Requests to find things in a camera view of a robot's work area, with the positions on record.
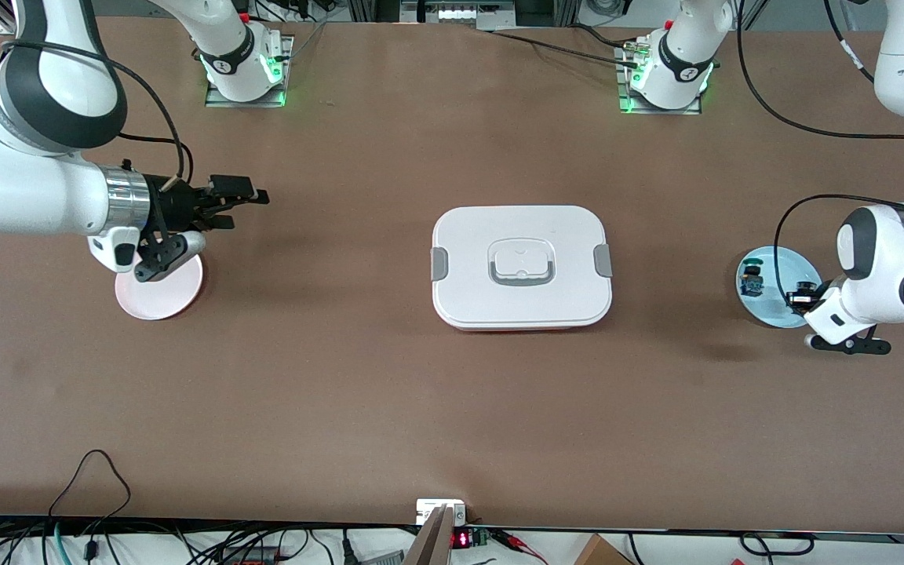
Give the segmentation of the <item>pink round plate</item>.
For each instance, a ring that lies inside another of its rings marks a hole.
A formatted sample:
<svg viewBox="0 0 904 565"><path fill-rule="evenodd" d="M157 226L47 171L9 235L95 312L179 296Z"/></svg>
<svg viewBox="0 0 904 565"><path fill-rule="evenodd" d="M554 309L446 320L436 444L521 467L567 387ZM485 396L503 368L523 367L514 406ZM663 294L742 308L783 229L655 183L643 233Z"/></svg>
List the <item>pink round plate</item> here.
<svg viewBox="0 0 904 565"><path fill-rule="evenodd" d="M128 315L144 321L171 319L200 296L205 267L199 255L158 282L139 282L132 272L115 276L116 303Z"/></svg>

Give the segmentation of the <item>brown cardboard box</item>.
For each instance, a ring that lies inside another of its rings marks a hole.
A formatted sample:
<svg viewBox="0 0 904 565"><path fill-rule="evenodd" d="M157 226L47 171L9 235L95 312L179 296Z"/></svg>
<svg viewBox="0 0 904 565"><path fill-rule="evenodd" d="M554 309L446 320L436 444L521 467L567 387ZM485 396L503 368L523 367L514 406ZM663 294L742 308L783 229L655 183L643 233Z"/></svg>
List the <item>brown cardboard box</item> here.
<svg viewBox="0 0 904 565"><path fill-rule="evenodd" d="M573 565L637 565L599 534L592 534Z"/></svg>

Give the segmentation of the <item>red test leads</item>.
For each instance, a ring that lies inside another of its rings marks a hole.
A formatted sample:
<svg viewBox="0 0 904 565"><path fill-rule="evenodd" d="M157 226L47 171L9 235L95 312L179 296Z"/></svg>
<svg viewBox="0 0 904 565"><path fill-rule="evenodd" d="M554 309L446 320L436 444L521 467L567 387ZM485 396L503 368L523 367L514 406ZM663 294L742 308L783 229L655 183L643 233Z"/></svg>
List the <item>red test leads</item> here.
<svg viewBox="0 0 904 565"><path fill-rule="evenodd" d="M549 562L546 561L545 558L542 557L542 555L539 555L538 552L535 552L533 549L531 549L531 547L528 546L527 543L524 543L523 540L521 540L517 536L507 533L506 530L491 528L488 530L488 532L493 541L495 541L499 545L502 545L506 549L535 558L539 563L541 563L541 565L549 565Z"/></svg>

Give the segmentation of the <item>light blue round plate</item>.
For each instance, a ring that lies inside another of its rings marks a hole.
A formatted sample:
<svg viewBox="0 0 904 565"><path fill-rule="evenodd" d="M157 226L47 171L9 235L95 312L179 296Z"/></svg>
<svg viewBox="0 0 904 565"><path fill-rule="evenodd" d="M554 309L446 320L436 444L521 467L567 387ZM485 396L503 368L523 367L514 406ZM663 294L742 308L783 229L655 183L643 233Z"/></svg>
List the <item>light blue round plate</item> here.
<svg viewBox="0 0 904 565"><path fill-rule="evenodd" d="M742 273L742 261L757 257L764 261L764 294L761 297L740 296L738 277ZM796 289L800 280L810 280L822 285L822 278L806 257L785 247L764 246L750 251L738 264L733 283L740 304L756 321L779 329L794 329L806 325L803 316L786 305L785 295Z"/></svg>

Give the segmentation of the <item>white power strip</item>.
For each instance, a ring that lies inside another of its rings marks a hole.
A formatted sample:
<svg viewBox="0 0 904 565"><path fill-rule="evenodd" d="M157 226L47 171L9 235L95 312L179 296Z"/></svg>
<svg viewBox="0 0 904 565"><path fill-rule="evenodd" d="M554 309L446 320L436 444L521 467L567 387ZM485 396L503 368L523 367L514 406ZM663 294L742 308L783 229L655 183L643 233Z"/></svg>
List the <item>white power strip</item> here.
<svg viewBox="0 0 904 565"><path fill-rule="evenodd" d="M434 9L440 22L477 22L480 16L498 13L498 5L441 5Z"/></svg>

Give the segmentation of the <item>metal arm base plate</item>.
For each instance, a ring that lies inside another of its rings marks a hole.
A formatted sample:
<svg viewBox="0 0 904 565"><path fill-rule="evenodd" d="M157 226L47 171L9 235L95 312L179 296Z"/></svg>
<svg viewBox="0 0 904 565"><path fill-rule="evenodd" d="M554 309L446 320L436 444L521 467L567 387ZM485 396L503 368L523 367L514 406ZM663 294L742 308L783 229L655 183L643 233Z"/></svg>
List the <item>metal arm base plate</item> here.
<svg viewBox="0 0 904 565"><path fill-rule="evenodd" d="M261 47L241 64L236 75L212 75L205 106L215 108L280 108L286 106L293 36L270 30Z"/></svg>
<svg viewBox="0 0 904 565"><path fill-rule="evenodd" d="M614 55L621 111L639 115L698 115L702 111L713 62L674 72L654 57L650 44L642 42L624 42L614 48Z"/></svg>

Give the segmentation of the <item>white lunch box grey clips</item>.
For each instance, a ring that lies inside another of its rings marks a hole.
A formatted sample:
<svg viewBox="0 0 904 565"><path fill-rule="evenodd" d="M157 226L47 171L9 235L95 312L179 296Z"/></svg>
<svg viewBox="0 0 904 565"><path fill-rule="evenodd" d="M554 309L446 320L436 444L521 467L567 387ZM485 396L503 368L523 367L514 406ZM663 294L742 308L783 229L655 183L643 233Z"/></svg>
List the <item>white lunch box grey clips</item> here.
<svg viewBox="0 0 904 565"><path fill-rule="evenodd" d="M433 307L459 330L591 326L612 305L605 226L581 206L451 209L430 255Z"/></svg>

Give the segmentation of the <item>white mounting plate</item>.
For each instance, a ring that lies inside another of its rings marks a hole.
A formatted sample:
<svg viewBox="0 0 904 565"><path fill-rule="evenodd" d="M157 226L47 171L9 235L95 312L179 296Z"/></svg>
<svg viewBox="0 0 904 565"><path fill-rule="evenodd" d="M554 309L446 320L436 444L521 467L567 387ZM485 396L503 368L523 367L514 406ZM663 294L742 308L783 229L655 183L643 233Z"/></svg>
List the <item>white mounting plate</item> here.
<svg viewBox="0 0 904 565"><path fill-rule="evenodd" d="M453 509L454 525L463 527L467 523L467 505L460 498L418 498L416 503L415 523L423 526L429 519L431 512L442 507Z"/></svg>

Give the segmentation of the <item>small green black part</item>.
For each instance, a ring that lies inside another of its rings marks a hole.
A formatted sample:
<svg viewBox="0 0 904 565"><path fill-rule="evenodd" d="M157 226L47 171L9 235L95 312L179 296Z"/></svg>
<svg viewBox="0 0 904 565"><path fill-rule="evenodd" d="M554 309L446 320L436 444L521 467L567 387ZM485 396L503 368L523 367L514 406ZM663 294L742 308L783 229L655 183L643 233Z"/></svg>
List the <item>small green black part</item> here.
<svg viewBox="0 0 904 565"><path fill-rule="evenodd" d="M761 297L764 294L764 261L757 257L747 257L742 261L742 272L738 277L740 296Z"/></svg>

